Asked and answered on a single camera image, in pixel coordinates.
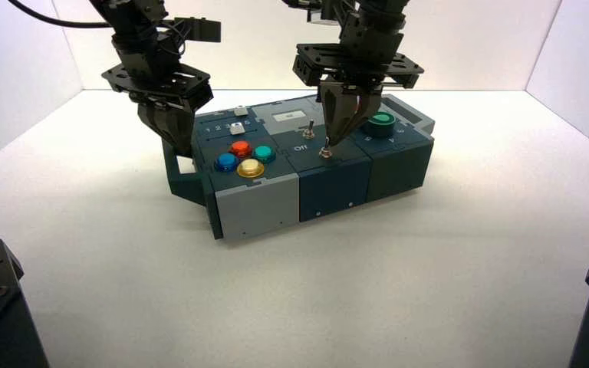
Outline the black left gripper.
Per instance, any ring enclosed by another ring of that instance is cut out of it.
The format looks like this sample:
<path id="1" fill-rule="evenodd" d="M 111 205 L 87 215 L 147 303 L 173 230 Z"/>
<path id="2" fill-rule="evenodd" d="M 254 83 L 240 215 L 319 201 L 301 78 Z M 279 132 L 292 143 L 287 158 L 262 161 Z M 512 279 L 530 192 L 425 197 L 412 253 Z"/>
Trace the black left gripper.
<path id="1" fill-rule="evenodd" d="M 113 91 L 139 104 L 137 115 L 146 126 L 181 156 L 192 156 L 194 110 L 213 98 L 209 74 L 175 61 L 127 61 L 106 70 L 102 77 Z"/>

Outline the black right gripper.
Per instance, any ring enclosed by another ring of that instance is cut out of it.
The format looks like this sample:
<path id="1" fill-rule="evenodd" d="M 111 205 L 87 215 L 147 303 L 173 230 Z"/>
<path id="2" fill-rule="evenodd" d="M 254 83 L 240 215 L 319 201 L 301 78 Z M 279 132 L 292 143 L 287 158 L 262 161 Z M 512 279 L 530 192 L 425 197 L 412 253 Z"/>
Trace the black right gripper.
<path id="1" fill-rule="evenodd" d="M 348 85 L 412 88 L 425 70 L 398 51 L 404 19 L 395 23 L 349 19 L 313 19 L 341 28 L 337 43 L 297 44 L 292 70 L 301 82 L 319 87 L 327 145 L 336 146 L 380 108 L 379 94 L 345 94 L 341 85 L 321 85 L 323 76 Z"/>

